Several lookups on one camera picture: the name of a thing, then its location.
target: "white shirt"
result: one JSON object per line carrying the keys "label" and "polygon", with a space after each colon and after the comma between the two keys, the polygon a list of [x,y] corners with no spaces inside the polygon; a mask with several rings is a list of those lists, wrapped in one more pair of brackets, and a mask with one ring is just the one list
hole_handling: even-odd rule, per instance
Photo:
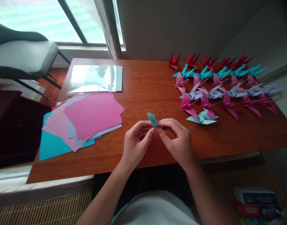
{"label": "white shirt", "polygon": [[135,196],[115,215],[111,224],[198,225],[190,208],[168,191],[151,191]]}

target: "person's left hand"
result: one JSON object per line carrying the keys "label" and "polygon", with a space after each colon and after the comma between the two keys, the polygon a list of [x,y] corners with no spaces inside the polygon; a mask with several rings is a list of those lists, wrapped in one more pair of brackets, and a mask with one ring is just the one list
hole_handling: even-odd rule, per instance
{"label": "person's left hand", "polygon": [[124,152],[120,162],[133,171],[143,158],[154,133],[155,128],[153,128],[150,121],[139,121],[136,123],[126,132]]}

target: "wooden table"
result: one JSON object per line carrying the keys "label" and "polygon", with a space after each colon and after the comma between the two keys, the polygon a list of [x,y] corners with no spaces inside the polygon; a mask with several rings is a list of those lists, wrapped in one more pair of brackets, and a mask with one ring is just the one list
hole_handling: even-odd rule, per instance
{"label": "wooden table", "polygon": [[[179,62],[181,71],[186,62]],[[175,118],[192,133],[192,145],[197,159],[263,151],[287,147],[287,118],[280,111],[276,117],[259,108],[259,118],[251,110],[236,105],[239,121],[220,105],[213,107],[217,122],[201,125],[186,120],[190,115],[181,110],[181,93],[175,88],[176,72],[168,67],[168,61],[132,61],[106,59],[72,60],[58,101],[68,99],[72,67],[74,65],[119,65],[123,67],[123,91],[115,92],[116,100],[125,108],[122,114],[123,126],[103,135],[94,147],[86,147],[54,158],[34,161],[27,183],[63,179],[112,171],[123,152],[124,135],[137,121],[148,120],[147,112],[157,119]],[[211,82],[204,85],[210,90]],[[193,87],[193,81],[186,84],[186,92]],[[193,108],[200,113],[200,103]],[[138,168],[175,163],[158,134],[155,134],[149,149]]]}

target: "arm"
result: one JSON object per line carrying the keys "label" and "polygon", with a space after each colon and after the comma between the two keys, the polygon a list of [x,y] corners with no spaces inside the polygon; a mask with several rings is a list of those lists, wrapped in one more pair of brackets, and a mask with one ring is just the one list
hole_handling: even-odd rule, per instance
{"label": "arm", "polygon": [[202,223],[239,224],[235,215],[215,194],[203,170],[195,161],[190,131],[175,119],[163,119],[158,124],[161,127],[170,127],[177,135],[171,140],[164,130],[157,128],[165,146],[186,173]]}
{"label": "arm", "polygon": [[120,162],[79,218],[77,225],[111,224],[122,190],[132,171],[143,158],[154,133],[155,129],[152,128],[150,121],[139,121],[126,132],[124,151]]}

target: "person's right hand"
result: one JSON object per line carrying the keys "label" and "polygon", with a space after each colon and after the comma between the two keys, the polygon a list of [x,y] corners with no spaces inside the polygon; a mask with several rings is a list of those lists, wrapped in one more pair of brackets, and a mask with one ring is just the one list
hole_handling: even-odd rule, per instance
{"label": "person's right hand", "polygon": [[175,119],[162,119],[158,122],[158,125],[160,127],[170,127],[176,133],[177,137],[171,140],[163,129],[160,127],[156,128],[160,138],[174,159],[185,171],[190,169],[195,163],[190,131]]}

